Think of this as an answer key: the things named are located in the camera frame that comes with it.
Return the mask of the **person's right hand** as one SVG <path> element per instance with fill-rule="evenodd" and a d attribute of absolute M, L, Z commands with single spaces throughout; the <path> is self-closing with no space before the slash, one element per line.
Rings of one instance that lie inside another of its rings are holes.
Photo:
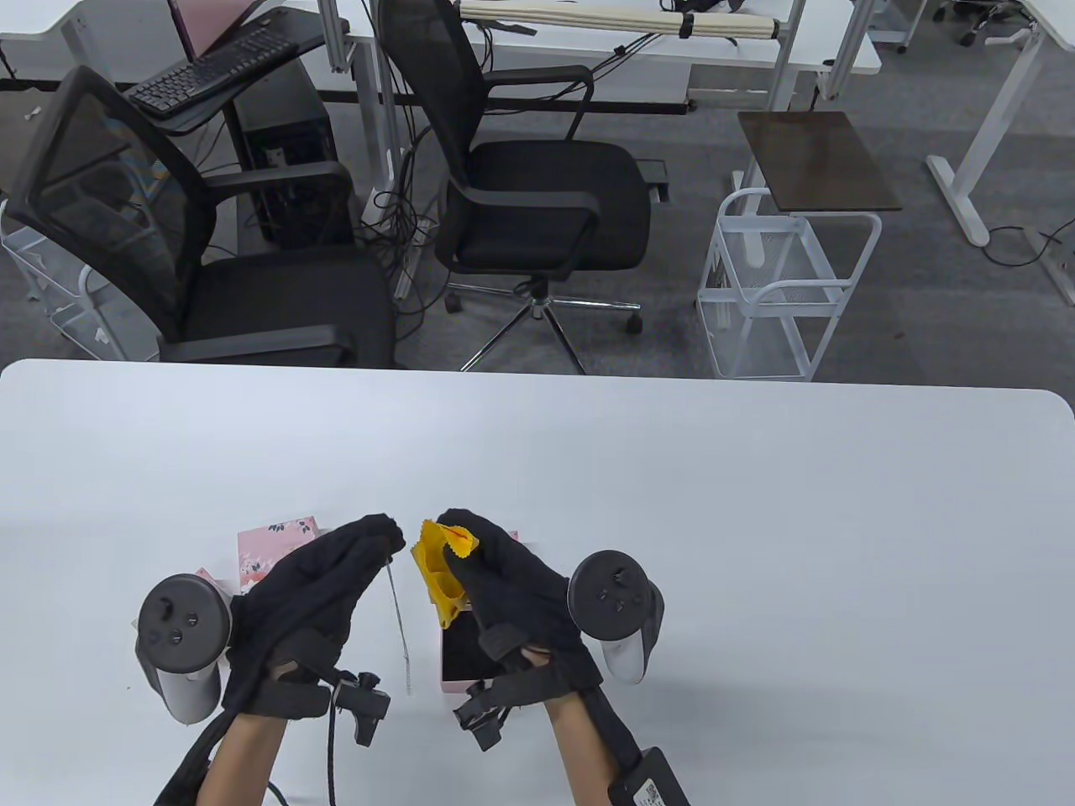
<path fill-rule="evenodd" d="M 438 524 L 465 530 L 479 542 L 467 557 L 449 547 L 443 555 L 479 622 L 481 649 L 502 672 L 548 667 L 569 693 L 601 687 L 594 657 L 569 615 L 565 576 L 472 510 L 444 510 Z"/>

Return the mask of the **person's left hand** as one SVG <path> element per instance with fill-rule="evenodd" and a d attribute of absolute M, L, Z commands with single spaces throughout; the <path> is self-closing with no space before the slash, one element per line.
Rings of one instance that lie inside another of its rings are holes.
<path fill-rule="evenodd" d="M 292 550 L 232 599 L 223 709 L 298 720 L 325 713 L 354 607 L 404 542 L 395 519 L 369 515 Z"/>

